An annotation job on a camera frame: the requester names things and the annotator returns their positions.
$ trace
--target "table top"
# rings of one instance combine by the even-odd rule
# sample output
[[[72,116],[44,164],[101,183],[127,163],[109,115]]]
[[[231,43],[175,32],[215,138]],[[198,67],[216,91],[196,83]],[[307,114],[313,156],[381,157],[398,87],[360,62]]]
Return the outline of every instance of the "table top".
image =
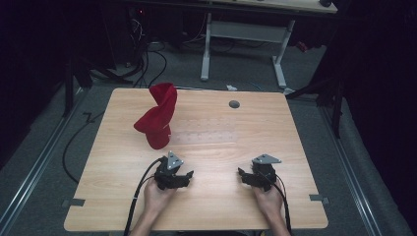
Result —
[[[231,108],[231,100],[240,107]],[[184,160],[178,175],[195,172],[154,230],[268,228],[251,187],[237,172],[238,167],[251,172],[251,160],[264,153],[282,160],[273,167],[286,187],[292,227],[328,225],[322,203],[310,200],[318,190],[282,93],[178,90],[171,141],[160,150],[152,149],[133,127],[155,105],[148,89],[117,88],[112,93],[74,196],[85,202],[70,206],[67,230],[123,230],[140,179],[170,150]],[[143,204],[141,191],[132,227]]]
[[[331,3],[324,7],[319,0],[211,0],[214,3],[240,4],[256,7],[279,8],[316,13],[336,13],[337,8]]]

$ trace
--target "red cloth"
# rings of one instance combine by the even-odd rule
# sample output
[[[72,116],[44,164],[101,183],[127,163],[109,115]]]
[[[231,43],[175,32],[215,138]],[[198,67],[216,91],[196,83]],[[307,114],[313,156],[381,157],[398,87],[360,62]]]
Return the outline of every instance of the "red cloth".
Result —
[[[171,135],[169,122],[177,102],[177,89],[171,83],[162,83],[151,87],[149,92],[157,106],[145,113],[134,127],[137,131],[147,135],[148,143],[153,149],[161,149],[169,143]]]

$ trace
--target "gray floor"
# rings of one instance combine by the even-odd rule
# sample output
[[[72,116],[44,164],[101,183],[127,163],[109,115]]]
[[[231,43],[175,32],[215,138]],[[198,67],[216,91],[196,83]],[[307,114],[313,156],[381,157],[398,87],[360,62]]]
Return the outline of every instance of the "gray floor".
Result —
[[[190,46],[194,48],[184,47],[183,50],[178,50],[166,46],[160,51],[167,59],[167,67],[156,83],[172,82],[177,87],[222,90],[226,90],[227,85],[232,85],[238,90],[282,92],[277,86],[273,67],[267,56],[275,47],[273,44],[265,44],[256,49],[240,45],[231,50],[228,50],[227,45],[215,45],[211,54],[210,79],[207,82],[200,81],[203,50],[199,44]],[[157,48],[161,48],[161,45],[155,44],[151,47]],[[288,87],[300,89],[307,85],[325,51],[322,47],[302,53],[297,48],[289,47],[282,61]],[[156,76],[163,66],[162,57],[150,53],[146,81],[149,82]],[[34,189],[7,235],[108,235],[108,232],[67,232],[63,228],[68,209],[62,204],[65,200],[72,199],[77,186],[63,170],[62,155],[73,135],[86,124],[87,116],[83,113],[90,112],[94,116],[105,110],[111,92],[117,87],[121,86],[95,80],[91,90],[87,93],[81,92],[86,97],[80,101],[74,116],[50,153],[46,168],[40,179],[34,183]],[[294,229],[294,235],[369,235],[352,197],[352,190],[347,184],[338,150],[323,116],[324,110],[318,108],[312,98],[313,95],[306,95],[288,102],[319,192],[329,200],[324,205],[328,227],[317,230]],[[61,121],[63,102],[64,91],[61,89],[32,124],[30,133],[13,158],[1,170],[1,212],[7,212],[10,202]],[[83,172],[99,123],[100,119],[97,119],[87,125],[68,148],[68,168],[77,178]],[[343,144],[367,197],[381,235],[412,235],[362,145],[346,102],[343,103],[340,134],[339,141]]]

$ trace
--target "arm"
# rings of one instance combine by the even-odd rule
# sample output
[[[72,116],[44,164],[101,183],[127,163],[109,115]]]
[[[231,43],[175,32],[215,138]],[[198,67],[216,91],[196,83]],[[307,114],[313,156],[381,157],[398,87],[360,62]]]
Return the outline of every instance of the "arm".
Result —
[[[264,192],[262,188],[252,187],[252,189],[257,198],[258,207],[267,220],[273,236],[289,236],[290,234],[281,215],[281,194],[276,188],[271,188],[267,192]]]
[[[148,236],[153,224],[165,207],[169,204],[177,189],[160,190],[153,178],[145,187],[145,208],[130,236]]]

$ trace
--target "dark background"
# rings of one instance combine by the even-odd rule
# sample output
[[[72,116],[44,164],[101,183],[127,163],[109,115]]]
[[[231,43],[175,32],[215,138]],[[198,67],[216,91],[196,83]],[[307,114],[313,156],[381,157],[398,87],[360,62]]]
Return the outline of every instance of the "dark background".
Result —
[[[360,25],[297,22],[290,45],[327,45],[312,84],[318,93],[342,85],[363,142],[401,213],[417,232],[416,1],[335,1],[339,15],[366,17]],[[181,47],[203,13],[146,8],[149,38]],[[71,55],[105,68],[132,62],[126,9],[75,1],[3,1],[0,6],[0,163],[4,166],[65,78]]]

